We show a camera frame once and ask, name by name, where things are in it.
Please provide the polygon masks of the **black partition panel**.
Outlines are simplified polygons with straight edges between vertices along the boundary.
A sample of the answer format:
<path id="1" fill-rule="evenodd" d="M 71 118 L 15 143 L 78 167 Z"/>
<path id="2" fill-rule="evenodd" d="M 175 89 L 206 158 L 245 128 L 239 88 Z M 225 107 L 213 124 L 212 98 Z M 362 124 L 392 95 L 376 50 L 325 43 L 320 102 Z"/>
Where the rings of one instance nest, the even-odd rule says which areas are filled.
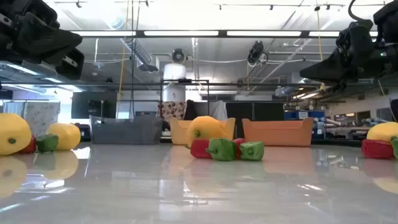
<path id="1" fill-rule="evenodd" d="M 254 103 L 255 121 L 284 120 L 284 105 L 282 103 Z"/>
<path id="2" fill-rule="evenodd" d="M 253 102 L 250 101 L 234 101 L 226 103 L 228 117 L 236 119 L 234 128 L 235 138 L 244 138 L 243 119 L 253 121 L 253 109 Z"/>

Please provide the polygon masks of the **white cylindrical tank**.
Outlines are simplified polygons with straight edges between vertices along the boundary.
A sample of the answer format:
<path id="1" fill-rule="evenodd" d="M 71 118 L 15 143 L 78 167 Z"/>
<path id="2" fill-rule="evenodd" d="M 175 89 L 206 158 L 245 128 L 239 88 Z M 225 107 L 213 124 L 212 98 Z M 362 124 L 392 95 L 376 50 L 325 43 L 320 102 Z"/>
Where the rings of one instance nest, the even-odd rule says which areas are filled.
<path id="1" fill-rule="evenodd" d="M 186 67 L 179 63 L 169 63 L 164 67 L 164 87 L 162 97 L 164 101 L 185 101 L 185 86 L 178 81 L 186 78 Z"/>

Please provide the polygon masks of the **yellow toy fruit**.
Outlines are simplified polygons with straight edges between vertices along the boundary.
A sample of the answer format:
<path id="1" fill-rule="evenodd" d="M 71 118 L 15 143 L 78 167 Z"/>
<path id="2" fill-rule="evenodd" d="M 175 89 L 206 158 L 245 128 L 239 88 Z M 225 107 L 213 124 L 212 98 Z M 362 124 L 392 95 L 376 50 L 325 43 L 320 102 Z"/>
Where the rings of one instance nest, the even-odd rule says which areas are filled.
<path id="1" fill-rule="evenodd" d="M 398 138 L 398 123 L 387 122 L 373 126 L 368 131 L 366 139 L 390 142 L 393 137 Z"/>
<path id="2" fill-rule="evenodd" d="M 53 123 L 47 128 L 46 133 L 58 136 L 58 151 L 72 150 L 81 141 L 80 129 L 71 123 Z"/>
<path id="3" fill-rule="evenodd" d="M 211 116 L 199 116 L 189 124 L 186 132 L 187 146 L 191 148 L 196 139 L 233 139 L 235 118 L 219 121 Z"/>
<path id="4" fill-rule="evenodd" d="M 14 113 L 0 113 L 0 156 L 23 150 L 31 137 L 30 126 L 25 119 Z"/>

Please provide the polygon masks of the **black beam with light strips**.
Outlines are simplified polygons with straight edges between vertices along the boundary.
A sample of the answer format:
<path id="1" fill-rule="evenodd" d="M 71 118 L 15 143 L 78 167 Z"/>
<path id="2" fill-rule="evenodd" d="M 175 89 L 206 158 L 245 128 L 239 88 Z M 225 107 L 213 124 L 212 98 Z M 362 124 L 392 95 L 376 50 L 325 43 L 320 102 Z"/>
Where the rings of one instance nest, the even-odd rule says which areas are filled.
<path id="1" fill-rule="evenodd" d="M 337 38 L 335 30 L 72 30 L 72 33 L 86 38 L 281 38 L 281 39 L 325 39 Z"/>

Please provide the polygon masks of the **yellow-orange plastic basket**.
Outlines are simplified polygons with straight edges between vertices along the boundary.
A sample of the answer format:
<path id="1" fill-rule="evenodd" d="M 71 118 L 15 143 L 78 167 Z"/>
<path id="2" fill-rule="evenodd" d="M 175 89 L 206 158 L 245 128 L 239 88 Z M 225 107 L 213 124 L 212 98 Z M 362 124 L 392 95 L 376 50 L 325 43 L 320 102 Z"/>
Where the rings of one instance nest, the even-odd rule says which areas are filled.
<path id="1" fill-rule="evenodd" d="M 221 126 L 224 127 L 224 132 L 227 137 L 232 140 L 234 138 L 234 129 L 235 129 L 235 118 L 229 118 L 226 121 L 220 121 Z M 190 125 L 190 120 L 179 120 L 177 118 L 171 117 L 169 119 L 170 124 L 170 134 L 172 138 L 172 143 L 176 145 L 187 145 L 187 131 Z"/>

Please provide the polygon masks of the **silver spiral air duct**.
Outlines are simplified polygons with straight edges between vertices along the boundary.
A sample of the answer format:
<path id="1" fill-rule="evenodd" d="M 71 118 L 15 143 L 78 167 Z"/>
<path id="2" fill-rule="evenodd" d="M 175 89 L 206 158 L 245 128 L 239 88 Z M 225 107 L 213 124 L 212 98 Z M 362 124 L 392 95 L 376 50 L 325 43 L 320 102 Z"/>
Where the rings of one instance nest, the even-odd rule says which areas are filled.
<path id="1" fill-rule="evenodd" d="M 159 64 L 146 51 L 139 39 L 135 38 L 133 32 L 130 36 L 121 38 L 120 41 L 132 54 L 140 71 L 150 73 L 159 71 Z"/>

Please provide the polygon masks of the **grey translucent plastic basket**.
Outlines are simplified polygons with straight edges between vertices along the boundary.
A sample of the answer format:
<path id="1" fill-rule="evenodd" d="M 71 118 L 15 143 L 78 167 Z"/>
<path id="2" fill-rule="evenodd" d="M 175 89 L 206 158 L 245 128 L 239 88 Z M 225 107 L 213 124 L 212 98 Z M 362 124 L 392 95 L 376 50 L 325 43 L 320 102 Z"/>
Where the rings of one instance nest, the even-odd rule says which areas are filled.
<path id="1" fill-rule="evenodd" d="M 91 141 L 94 144 L 159 144 L 163 119 L 141 115 L 135 119 L 90 116 Z"/>

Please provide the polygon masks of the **brown patterned cloth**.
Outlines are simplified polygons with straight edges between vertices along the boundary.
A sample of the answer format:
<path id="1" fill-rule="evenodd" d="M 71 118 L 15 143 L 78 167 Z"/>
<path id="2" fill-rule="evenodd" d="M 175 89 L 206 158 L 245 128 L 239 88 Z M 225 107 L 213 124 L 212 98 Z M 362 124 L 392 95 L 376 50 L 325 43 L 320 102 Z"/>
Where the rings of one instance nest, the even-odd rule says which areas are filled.
<path id="1" fill-rule="evenodd" d="M 163 101 L 158 103 L 156 116 L 169 122 L 170 118 L 183 120 L 187 108 L 186 101 Z"/>

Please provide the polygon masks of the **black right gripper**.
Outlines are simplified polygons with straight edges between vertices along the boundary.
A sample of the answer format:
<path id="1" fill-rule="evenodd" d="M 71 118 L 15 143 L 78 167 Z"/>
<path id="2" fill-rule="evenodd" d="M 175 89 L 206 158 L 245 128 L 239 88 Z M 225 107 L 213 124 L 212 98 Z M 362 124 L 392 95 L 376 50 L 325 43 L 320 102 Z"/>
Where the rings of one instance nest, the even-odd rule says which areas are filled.
<path id="1" fill-rule="evenodd" d="M 398 74 L 398 27 L 379 25 L 376 40 L 370 34 L 371 21 L 352 22 L 341 31 L 332 54 L 300 71 L 302 78 L 336 89 L 362 78 L 381 78 Z"/>

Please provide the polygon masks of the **black cloth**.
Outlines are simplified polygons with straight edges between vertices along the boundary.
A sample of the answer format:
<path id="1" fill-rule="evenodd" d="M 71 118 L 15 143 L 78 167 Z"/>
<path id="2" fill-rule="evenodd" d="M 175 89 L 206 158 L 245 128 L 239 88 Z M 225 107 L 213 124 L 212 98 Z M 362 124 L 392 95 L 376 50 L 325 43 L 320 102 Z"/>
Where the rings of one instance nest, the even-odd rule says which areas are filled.
<path id="1" fill-rule="evenodd" d="M 185 115 L 184 115 L 184 120 L 186 121 L 191 121 L 197 118 L 200 114 L 198 112 L 197 107 L 199 104 L 193 100 L 187 100 L 186 101 L 186 109 L 185 109 Z"/>

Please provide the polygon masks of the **salmon orange plastic basket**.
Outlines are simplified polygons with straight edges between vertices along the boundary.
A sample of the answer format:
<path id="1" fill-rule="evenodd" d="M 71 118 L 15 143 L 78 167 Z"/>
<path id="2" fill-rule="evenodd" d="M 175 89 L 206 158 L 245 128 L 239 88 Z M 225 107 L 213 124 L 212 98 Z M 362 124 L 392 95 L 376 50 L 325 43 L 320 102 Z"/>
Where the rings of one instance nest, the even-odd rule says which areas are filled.
<path id="1" fill-rule="evenodd" d="M 313 118 L 297 121 L 250 121 L 242 119 L 247 142 L 263 142 L 265 146 L 309 147 Z"/>

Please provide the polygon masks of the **floral white curtain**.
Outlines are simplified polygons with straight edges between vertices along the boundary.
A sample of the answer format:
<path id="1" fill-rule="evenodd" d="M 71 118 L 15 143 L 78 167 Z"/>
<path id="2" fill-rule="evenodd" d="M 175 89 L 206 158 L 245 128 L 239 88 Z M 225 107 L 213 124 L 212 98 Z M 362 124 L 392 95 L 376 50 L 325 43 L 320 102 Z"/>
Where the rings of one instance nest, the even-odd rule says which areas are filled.
<path id="1" fill-rule="evenodd" d="M 32 134 L 41 136 L 47 128 L 58 121 L 60 102 L 33 101 L 25 104 L 24 119 Z"/>

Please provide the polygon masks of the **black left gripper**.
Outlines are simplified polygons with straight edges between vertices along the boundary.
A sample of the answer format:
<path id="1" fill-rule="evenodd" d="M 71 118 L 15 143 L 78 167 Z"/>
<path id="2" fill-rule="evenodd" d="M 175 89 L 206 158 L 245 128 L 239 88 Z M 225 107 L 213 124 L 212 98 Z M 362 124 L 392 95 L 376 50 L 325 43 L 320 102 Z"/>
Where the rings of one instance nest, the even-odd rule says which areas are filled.
<path id="1" fill-rule="evenodd" d="M 0 61 L 47 63 L 78 80 L 84 64 L 77 49 L 82 40 L 60 28 L 57 13 L 43 0 L 0 0 Z"/>

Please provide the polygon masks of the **blue storage bins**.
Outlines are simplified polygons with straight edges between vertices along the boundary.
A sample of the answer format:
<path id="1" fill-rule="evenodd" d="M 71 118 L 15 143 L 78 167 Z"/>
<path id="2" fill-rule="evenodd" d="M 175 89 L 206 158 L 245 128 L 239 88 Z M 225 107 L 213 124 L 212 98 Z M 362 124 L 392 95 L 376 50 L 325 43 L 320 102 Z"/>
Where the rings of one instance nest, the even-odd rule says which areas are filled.
<path id="1" fill-rule="evenodd" d="M 306 118 L 322 118 L 325 112 L 321 110 L 285 110 L 285 120 L 303 120 Z"/>

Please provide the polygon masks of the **red toy pepper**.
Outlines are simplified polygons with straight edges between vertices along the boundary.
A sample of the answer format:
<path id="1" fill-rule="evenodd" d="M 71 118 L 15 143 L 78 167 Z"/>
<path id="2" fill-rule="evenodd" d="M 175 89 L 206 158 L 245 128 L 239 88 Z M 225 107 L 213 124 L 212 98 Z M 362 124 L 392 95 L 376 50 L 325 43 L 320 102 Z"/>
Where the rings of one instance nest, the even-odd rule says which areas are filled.
<path id="1" fill-rule="evenodd" d="M 237 160 L 240 160 L 240 158 L 241 158 L 242 152 L 241 152 L 241 150 L 240 150 L 240 147 L 241 147 L 241 145 L 242 145 L 243 143 L 245 143 L 245 142 L 246 142 L 246 141 L 245 141 L 244 138 L 237 138 L 237 139 L 234 139 L 234 140 L 233 140 L 233 143 L 234 143 L 234 151 L 235 151 L 235 158 L 236 158 Z"/>
<path id="2" fill-rule="evenodd" d="M 23 148 L 22 150 L 19 151 L 21 154 L 32 154 L 36 151 L 36 136 L 33 134 L 30 143 Z"/>
<path id="3" fill-rule="evenodd" d="M 368 159 L 394 159 L 392 144 L 382 140 L 365 139 L 361 143 L 361 152 Z"/>
<path id="4" fill-rule="evenodd" d="M 190 154 L 197 159 L 212 159 L 211 154 L 206 151 L 208 146 L 209 140 L 195 139 L 191 144 Z"/>

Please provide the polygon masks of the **black monitor screen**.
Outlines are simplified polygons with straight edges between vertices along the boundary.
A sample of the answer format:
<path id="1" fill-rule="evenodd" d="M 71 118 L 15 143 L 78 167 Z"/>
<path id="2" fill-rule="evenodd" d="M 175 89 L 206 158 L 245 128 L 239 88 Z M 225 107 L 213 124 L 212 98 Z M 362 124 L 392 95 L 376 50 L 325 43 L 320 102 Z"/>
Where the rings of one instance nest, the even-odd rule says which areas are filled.
<path id="1" fill-rule="evenodd" d="M 75 92 L 72 96 L 72 119 L 88 119 L 90 116 L 103 118 L 116 117 L 117 93 Z"/>

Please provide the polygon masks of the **light grey cloth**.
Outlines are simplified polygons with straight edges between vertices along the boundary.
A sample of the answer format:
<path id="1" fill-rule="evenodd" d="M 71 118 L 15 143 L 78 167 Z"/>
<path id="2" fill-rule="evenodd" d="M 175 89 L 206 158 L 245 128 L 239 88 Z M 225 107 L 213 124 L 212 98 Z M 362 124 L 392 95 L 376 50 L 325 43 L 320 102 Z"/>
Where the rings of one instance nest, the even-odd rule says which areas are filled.
<path id="1" fill-rule="evenodd" d="M 219 121 L 226 121 L 228 119 L 226 103 L 224 101 L 195 103 L 195 109 L 199 116 L 211 116 Z"/>

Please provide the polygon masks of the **plain white curtain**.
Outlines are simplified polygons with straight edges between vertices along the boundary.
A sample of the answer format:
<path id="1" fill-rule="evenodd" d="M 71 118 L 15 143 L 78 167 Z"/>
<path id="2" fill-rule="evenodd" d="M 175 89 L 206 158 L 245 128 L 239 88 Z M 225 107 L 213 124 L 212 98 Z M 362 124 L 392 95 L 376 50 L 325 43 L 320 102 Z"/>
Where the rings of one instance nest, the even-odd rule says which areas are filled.
<path id="1" fill-rule="evenodd" d="M 24 117 L 25 102 L 9 101 L 3 104 L 4 113 L 17 114 L 20 117 Z"/>

